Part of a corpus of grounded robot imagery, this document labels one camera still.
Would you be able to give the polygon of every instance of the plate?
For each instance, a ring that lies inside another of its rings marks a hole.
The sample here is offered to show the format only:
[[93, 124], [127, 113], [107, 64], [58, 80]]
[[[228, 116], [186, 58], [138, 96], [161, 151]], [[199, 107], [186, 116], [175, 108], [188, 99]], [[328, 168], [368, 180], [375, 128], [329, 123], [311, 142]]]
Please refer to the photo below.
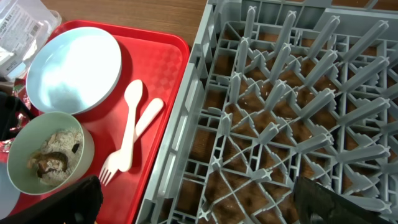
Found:
[[26, 90], [40, 111], [78, 114], [100, 104], [121, 73], [121, 52], [105, 30], [81, 27], [44, 46], [27, 74]]
[[7, 165], [0, 162], [0, 220], [6, 218], [14, 209], [19, 194], [8, 177]]

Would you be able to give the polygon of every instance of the dishwasher rack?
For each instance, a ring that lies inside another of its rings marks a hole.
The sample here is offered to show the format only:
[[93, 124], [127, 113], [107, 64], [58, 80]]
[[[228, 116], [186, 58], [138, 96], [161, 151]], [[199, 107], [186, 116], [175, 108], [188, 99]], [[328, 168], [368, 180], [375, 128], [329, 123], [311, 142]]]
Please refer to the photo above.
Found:
[[136, 222], [298, 223], [304, 175], [397, 223], [398, 12], [378, 2], [208, 1]]

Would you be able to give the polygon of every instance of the white spoon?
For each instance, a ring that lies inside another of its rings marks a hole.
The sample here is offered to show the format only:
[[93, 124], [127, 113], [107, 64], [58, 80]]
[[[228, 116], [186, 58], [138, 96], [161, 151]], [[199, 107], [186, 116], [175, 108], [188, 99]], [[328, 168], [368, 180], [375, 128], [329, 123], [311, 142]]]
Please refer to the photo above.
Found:
[[127, 86], [124, 92], [124, 99], [129, 107], [126, 130], [124, 131], [122, 146], [120, 148], [119, 170], [128, 171], [132, 165], [132, 151], [134, 147], [134, 134], [136, 127], [137, 105], [142, 97], [142, 81], [134, 80]]

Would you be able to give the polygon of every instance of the plastic fork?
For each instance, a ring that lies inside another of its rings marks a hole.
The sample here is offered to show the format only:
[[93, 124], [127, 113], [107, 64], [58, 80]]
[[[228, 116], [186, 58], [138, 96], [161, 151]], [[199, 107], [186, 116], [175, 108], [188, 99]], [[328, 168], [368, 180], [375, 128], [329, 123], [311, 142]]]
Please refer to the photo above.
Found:
[[[163, 101], [159, 98], [153, 99], [144, 113], [140, 117], [136, 125], [136, 130], [133, 135], [133, 142], [141, 136], [145, 129], [151, 124], [159, 111], [163, 108]], [[119, 170], [120, 165], [120, 150], [112, 152], [106, 158], [104, 165], [99, 173], [99, 181], [105, 186], [111, 181], [115, 173]]]

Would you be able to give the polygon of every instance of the textured red surface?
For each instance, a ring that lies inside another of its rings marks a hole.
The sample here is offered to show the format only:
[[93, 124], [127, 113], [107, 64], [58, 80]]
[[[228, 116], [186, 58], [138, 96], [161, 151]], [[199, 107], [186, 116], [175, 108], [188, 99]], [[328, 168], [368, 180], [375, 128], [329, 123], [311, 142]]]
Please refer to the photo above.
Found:
[[[119, 172], [106, 187], [102, 186], [104, 203], [99, 211], [97, 222], [100, 224], [131, 223], [139, 210], [185, 71], [189, 49], [186, 42], [175, 35], [90, 21], [70, 21], [62, 24], [50, 38], [84, 26], [98, 27], [112, 34], [119, 42], [123, 60], [121, 77], [112, 94], [96, 108], [76, 116], [89, 130], [95, 142], [94, 160], [85, 175], [99, 175], [107, 156], [121, 147], [128, 109], [124, 101], [124, 90], [130, 82], [141, 79], [145, 84], [144, 94], [137, 109], [137, 118], [152, 99], [161, 98], [165, 103], [165, 108], [160, 115], [135, 143], [131, 170]], [[95, 80], [87, 85], [95, 85]], [[48, 195], [21, 194], [12, 214], [33, 205], [44, 197]]]

